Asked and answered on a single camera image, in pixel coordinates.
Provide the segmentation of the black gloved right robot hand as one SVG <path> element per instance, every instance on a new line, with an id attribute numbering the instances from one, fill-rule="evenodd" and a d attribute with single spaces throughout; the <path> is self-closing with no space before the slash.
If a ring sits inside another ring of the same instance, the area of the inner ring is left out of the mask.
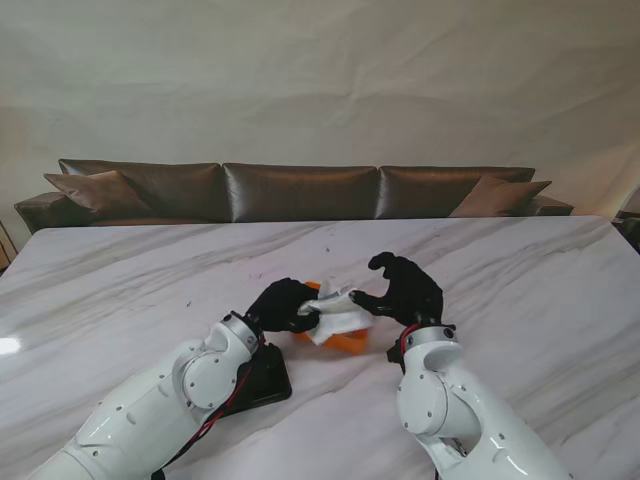
<path id="1" fill-rule="evenodd" d="M 389 281 L 388 289 L 381 297 L 353 290 L 349 296 L 356 305 L 373 316 L 392 318 L 405 327 L 441 323 L 443 291 L 416 263 L 382 252 L 369 261 L 368 268 L 383 270 L 383 277 Z"/>

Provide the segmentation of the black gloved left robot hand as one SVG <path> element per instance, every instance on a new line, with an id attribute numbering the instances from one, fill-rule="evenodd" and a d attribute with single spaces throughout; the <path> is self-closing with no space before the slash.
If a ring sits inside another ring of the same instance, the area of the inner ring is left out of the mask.
<path id="1" fill-rule="evenodd" d="M 316 300 L 318 291 L 298 280 L 283 278 L 269 285 L 244 315 L 249 325 L 263 332 L 295 334 L 314 329 L 320 319 L 317 311 L 299 314 L 304 303 Z"/>

